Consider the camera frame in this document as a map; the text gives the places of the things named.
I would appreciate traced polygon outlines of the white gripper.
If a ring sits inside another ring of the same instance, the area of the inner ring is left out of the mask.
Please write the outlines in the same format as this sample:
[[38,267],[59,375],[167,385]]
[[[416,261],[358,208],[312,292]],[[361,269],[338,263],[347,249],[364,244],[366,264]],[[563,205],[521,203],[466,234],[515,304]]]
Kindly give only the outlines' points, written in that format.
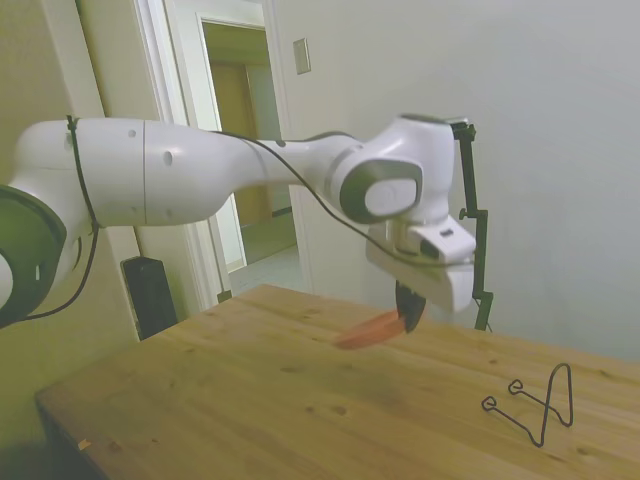
[[397,280],[396,310],[407,333],[426,300],[451,313],[471,302],[476,240],[452,216],[426,225],[389,220],[370,226],[368,236],[367,259]]

